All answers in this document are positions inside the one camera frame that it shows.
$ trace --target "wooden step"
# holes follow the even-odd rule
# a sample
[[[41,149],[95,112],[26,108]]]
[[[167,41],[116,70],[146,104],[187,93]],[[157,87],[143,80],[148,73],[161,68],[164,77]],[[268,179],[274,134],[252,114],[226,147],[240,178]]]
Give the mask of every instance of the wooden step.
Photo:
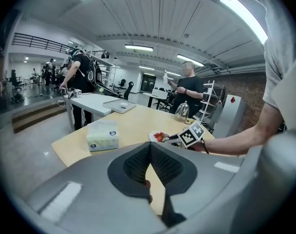
[[[59,107],[56,104],[49,104],[36,110],[28,110],[24,114],[20,113],[16,117],[13,116],[12,118],[14,133],[16,134],[21,132],[30,126],[64,112],[66,112],[66,107]]]

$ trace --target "bag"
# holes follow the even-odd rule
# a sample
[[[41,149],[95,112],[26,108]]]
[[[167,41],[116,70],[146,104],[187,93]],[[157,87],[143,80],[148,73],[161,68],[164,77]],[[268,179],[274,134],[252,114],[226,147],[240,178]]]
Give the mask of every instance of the bag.
[[[83,72],[79,69],[81,75],[85,77],[89,82],[91,82],[93,86],[95,86],[97,83],[102,84],[102,72],[97,61],[93,61],[86,54],[83,55],[87,56],[87,58],[89,59],[89,64],[86,75],[84,75]]]

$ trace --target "man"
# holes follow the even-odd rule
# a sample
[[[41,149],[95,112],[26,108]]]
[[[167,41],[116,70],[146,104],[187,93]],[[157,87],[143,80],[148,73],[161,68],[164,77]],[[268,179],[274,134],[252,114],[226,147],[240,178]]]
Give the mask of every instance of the man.
[[[68,64],[66,65],[66,67],[63,68],[63,69],[60,71],[59,75],[61,75],[61,78],[60,78],[60,79],[61,79],[61,82],[64,81],[64,78],[65,78],[66,75],[68,74],[68,72],[69,72],[71,66],[72,66],[72,63],[69,61]]]
[[[179,105],[185,101],[187,101],[189,105],[189,118],[199,111],[200,99],[203,98],[204,88],[201,79],[196,77],[194,69],[194,64],[190,61],[186,61],[182,65],[185,78],[179,79],[177,85],[168,80],[168,84],[177,92],[174,104],[170,110],[171,114],[174,114]]]
[[[89,58],[83,53],[82,50],[76,48],[72,51],[72,60],[74,61],[71,68],[69,69],[66,77],[64,78],[63,83],[60,85],[60,90],[62,88],[67,89],[67,83],[70,78],[75,75],[72,87],[80,89],[82,93],[92,93],[94,91],[94,86],[90,83],[83,75],[86,76],[87,71],[89,70]],[[85,112],[85,121],[87,124],[92,121],[92,114],[86,110]],[[74,116],[74,128],[78,130],[82,127],[81,125],[81,108],[73,105],[73,116]]]
[[[32,77],[35,77],[36,78],[36,76],[37,76],[36,70],[35,70],[35,68],[33,68]]]
[[[246,154],[249,148],[264,144],[282,123],[282,115],[271,93],[296,60],[296,24],[280,0],[257,1],[267,12],[268,39],[264,44],[267,77],[263,97],[265,104],[254,127],[231,137],[205,141],[208,151],[212,153]],[[203,151],[201,143],[192,147],[196,151]]]
[[[48,63],[48,67],[47,67],[47,75],[46,75],[46,86],[49,86],[50,83],[50,77],[51,77],[51,72],[52,72],[52,63],[53,63],[53,59],[50,59],[50,62]]]

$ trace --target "fluorescent light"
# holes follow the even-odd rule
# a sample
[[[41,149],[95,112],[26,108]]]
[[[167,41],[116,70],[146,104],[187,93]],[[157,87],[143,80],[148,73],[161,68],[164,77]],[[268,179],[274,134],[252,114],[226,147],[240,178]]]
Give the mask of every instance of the fluorescent light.
[[[180,58],[180,59],[183,59],[183,60],[186,60],[186,61],[190,61],[192,62],[193,64],[197,65],[197,66],[200,66],[200,67],[204,67],[204,65],[198,61],[195,61],[195,60],[192,60],[190,58],[187,58],[187,57],[184,57],[182,55],[178,55],[177,58]]]
[[[181,76],[181,75],[178,75],[178,74],[175,74],[175,73],[172,73],[172,72],[168,72],[168,71],[166,71],[166,73],[174,75],[174,76]]]
[[[147,68],[147,67],[142,67],[142,66],[139,66],[139,68],[146,68],[146,69],[154,70],[154,68]]]
[[[127,49],[138,49],[138,50],[145,50],[145,51],[153,51],[153,48],[151,47],[145,47],[145,46],[137,46],[137,45],[125,45],[125,48]]]
[[[268,36],[264,29],[260,26],[259,22],[252,15],[252,13],[238,0],[220,0],[223,4],[232,9],[239,17],[244,20],[247,25],[253,30],[261,44],[264,44]]]

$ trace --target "hand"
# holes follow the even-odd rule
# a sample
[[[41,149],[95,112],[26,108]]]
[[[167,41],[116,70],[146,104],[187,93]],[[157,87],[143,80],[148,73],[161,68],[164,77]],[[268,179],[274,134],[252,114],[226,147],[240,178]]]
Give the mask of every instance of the hand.
[[[62,88],[68,89],[66,82],[61,83],[59,90],[62,90]]]
[[[204,146],[201,142],[197,142],[190,146],[190,150],[196,151],[196,152],[205,152]]]
[[[184,94],[186,92],[186,89],[184,87],[178,87],[176,91],[179,94]]]

